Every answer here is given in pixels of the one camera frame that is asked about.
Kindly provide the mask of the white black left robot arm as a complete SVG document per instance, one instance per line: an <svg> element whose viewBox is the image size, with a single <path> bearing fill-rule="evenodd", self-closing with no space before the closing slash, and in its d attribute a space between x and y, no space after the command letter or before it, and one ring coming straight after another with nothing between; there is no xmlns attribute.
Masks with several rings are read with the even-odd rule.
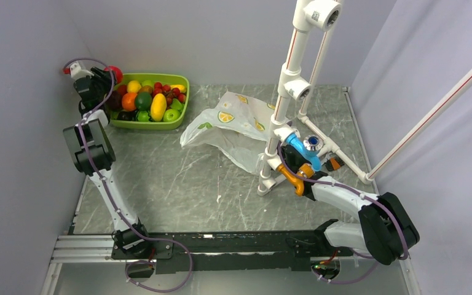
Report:
<svg viewBox="0 0 472 295"><path fill-rule="evenodd" d="M79 61L66 66L64 72L73 79L73 87L81 98L81 120L63 130L73 164L89 177L106 204L114 226L114 248L144 258L152 250L152 241L145 237L145 227L117 185L116 155L104 130L109 123L105 102L112 95L117 76L97 67L87 70Z"/></svg>

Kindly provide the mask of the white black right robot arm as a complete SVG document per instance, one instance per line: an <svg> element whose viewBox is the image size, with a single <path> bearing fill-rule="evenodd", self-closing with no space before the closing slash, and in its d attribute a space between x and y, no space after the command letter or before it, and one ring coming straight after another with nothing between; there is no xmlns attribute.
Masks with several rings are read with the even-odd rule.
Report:
<svg viewBox="0 0 472 295"><path fill-rule="evenodd" d="M314 247L318 253L329 255L336 248L361 250L386 266L409 257L420 234L395 194L360 191L325 172L313 171L290 145L277 149L279 169L294 181L297 195L334 206L355 219L354 223L330 219L317 227Z"/></svg>

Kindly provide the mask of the white printed plastic bag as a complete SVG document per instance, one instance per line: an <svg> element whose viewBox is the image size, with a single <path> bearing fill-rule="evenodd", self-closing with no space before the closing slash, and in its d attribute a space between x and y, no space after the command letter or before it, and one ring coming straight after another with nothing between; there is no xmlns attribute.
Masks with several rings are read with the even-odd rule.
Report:
<svg viewBox="0 0 472 295"><path fill-rule="evenodd" d="M257 98L226 92L187 126L179 143L182 148L214 146L239 168L258 175L274 110Z"/></svg>

